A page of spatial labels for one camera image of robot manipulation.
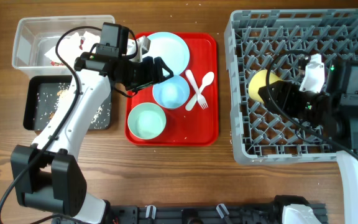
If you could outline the green bowl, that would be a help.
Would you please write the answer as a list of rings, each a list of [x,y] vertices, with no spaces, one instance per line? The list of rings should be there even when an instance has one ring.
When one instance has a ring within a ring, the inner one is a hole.
[[[154,139],[164,131],[167,124],[165,112],[155,103],[141,103],[135,106],[127,118],[129,131],[143,140]]]

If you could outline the yellow plastic cup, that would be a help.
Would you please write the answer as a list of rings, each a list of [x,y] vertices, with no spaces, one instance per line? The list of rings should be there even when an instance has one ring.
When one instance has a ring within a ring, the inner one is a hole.
[[[264,103],[263,99],[259,96],[258,91],[266,85],[266,76],[267,70],[260,70],[250,80],[248,94],[254,101]]]

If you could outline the white napkin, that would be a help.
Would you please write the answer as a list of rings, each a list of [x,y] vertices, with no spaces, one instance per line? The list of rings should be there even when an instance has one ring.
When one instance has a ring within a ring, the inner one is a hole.
[[[99,43],[100,36],[85,31],[82,37],[78,32],[72,36],[64,38],[58,47],[58,53],[71,67],[74,66],[75,60],[83,52],[90,52],[94,44]],[[55,53],[55,47],[52,47],[44,55],[49,59],[52,66],[64,66]]]

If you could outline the red snack wrapper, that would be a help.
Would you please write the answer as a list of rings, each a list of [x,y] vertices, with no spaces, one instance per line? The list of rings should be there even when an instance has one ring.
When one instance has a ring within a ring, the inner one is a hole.
[[[82,52],[83,41],[81,39],[63,39],[58,46],[58,53],[69,66],[74,66],[75,60]],[[53,66],[63,66],[62,61],[57,57],[55,52],[56,47],[52,47],[44,55],[50,60]]]

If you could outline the rice and food leftovers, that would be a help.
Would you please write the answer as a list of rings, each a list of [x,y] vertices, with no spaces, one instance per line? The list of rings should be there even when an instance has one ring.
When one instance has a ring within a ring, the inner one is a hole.
[[[42,83],[35,101],[34,130],[41,131],[53,118],[63,100],[69,83]],[[111,95],[96,110],[89,129],[107,129],[111,121]]]

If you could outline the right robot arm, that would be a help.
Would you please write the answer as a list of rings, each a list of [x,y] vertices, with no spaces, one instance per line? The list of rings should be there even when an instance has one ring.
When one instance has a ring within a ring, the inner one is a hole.
[[[271,112],[301,126],[322,126],[321,140],[336,150],[344,191],[346,223],[358,223],[358,62],[335,60],[324,88],[312,79],[323,73],[308,64],[301,85],[284,81],[268,70],[250,81],[249,95]]]

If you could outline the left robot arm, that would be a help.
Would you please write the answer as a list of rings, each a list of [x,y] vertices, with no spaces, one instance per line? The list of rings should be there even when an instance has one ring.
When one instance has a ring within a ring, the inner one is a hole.
[[[160,57],[136,62],[140,48],[127,53],[133,31],[104,23],[100,41],[68,65],[73,80],[65,102],[31,145],[18,145],[11,154],[13,181],[8,187],[23,207],[46,211],[50,218],[75,223],[112,223],[107,200],[94,197],[78,165],[84,136],[100,104],[116,83],[131,98],[140,90],[174,76]]]

